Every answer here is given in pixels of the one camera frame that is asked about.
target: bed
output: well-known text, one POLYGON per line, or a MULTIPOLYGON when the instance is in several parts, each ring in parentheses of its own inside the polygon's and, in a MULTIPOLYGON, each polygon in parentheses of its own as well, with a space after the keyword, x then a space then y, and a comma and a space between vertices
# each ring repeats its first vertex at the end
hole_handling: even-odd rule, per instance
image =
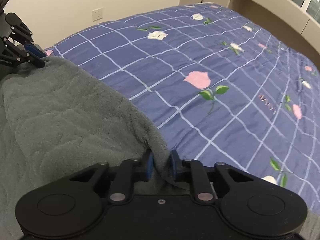
POLYGON ((319 72, 267 30, 202 3, 101 23, 46 51, 127 97, 180 158, 266 178, 320 215, 319 72))

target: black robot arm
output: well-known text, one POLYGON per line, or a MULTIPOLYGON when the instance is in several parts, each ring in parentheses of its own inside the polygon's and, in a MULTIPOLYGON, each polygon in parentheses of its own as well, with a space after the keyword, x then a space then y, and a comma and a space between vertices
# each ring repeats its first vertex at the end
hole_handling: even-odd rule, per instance
POLYGON ((44 67, 41 58, 46 54, 34 46, 32 32, 16 14, 5 14, 3 11, 8 1, 0 0, 0 64, 17 67, 23 62, 29 62, 37 68, 44 67), (24 49, 19 49, 9 38, 22 44, 24 49))
POLYGON ((152 160, 146 152, 117 167, 97 163, 27 193, 15 212, 22 239, 303 239, 300 196, 226 163, 204 167, 172 151, 172 176, 190 194, 134 194, 135 182, 150 179, 152 160))

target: screw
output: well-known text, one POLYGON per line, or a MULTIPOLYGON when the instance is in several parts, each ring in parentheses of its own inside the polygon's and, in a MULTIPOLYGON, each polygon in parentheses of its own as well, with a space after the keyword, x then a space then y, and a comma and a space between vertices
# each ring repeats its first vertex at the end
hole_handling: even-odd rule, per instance
POLYGON ((113 201, 123 201, 125 200, 125 195, 122 193, 113 193, 109 198, 113 201))
POLYGON ((165 204, 165 200, 164 199, 158 199, 158 203, 159 204, 165 204))
POLYGON ((213 195, 210 193, 200 193, 198 194, 198 199, 202 200, 202 201, 209 201, 213 199, 213 195))

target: flower stem print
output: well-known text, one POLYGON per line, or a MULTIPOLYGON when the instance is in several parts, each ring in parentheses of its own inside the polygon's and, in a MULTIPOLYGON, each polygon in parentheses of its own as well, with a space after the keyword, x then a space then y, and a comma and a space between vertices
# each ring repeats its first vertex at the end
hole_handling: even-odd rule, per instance
POLYGON ((211 89, 207 89, 199 92, 199 95, 201 95, 205 100, 212 101, 212 105, 208 114, 211 114, 213 111, 213 106, 215 103, 214 96, 216 94, 223 95, 225 92, 228 91, 228 89, 229 89, 228 86, 217 86, 215 89, 215 92, 213 92, 211 89))
POLYGON ((275 171, 279 171, 282 174, 281 181, 280 181, 280 187, 285 187, 285 185, 287 184, 287 181, 288 181, 288 177, 285 173, 290 173, 290 172, 281 171, 280 165, 277 163, 277 161, 275 161, 272 158, 270 158, 270 165, 272 166, 272 168, 275 171))
POLYGON ((209 23, 213 23, 213 20, 211 20, 210 18, 207 18, 207 20, 203 22, 204 25, 207 25, 209 23))
POLYGON ((284 104, 284 107, 285 107, 289 112, 291 112, 291 111, 292 111, 291 106, 290 106, 289 104, 287 104, 287 102, 289 103, 290 101, 291 101, 290 96, 289 96, 289 95, 285 95, 284 101, 280 102, 279 104, 285 103, 285 104, 284 104))
MULTIPOLYGON (((225 41, 222 41, 221 44, 223 46, 228 45, 228 43, 226 43, 225 41)), ((244 50, 238 44, 235 44, 233 42, 230 43, 230 46, 228 47, 228 49, 231 49, 237 56, 240 55, 239 51, 244 52, 244 50)))
POLYGON ((159 26, 148 26, 147 28, 137 28, 138 31, 147 31, 149 29, 156 29, 156 30, 160 30, 161 27, 159 26))

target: pink flower print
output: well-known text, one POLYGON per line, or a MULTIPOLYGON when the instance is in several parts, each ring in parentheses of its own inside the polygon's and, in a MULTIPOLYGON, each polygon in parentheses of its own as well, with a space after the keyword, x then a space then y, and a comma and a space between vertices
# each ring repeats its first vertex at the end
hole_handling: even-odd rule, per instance
POLYGON ((208 73, 200 71, 190 72, 183 81, 189 82, 191 85, 195 86, 198 89, 205 89, 211 83, 208 73))
POLYGON ((312 71, 312 67, 310 67, 310 66, 305 66, 304 69, 305 69, 306 71, 312 71))
POLYGON ((47 56, 50 56, 52 54, 52 50, 46 50, 45 53, 47 54, 47 56))
POLYGON ((300 106, 292 105, 292 112, 296 116, 296 118, 298 118, 298 119, 302 118, 302 113, 301 113, 300 106))
POLYGON ((267 48, 266 45, 263 45, 263 44, 261 44, 261 43, 259 43, 258 46, 261 47, 261 48, 263 48, 263 49, 266 49, 266 48, 267 48))

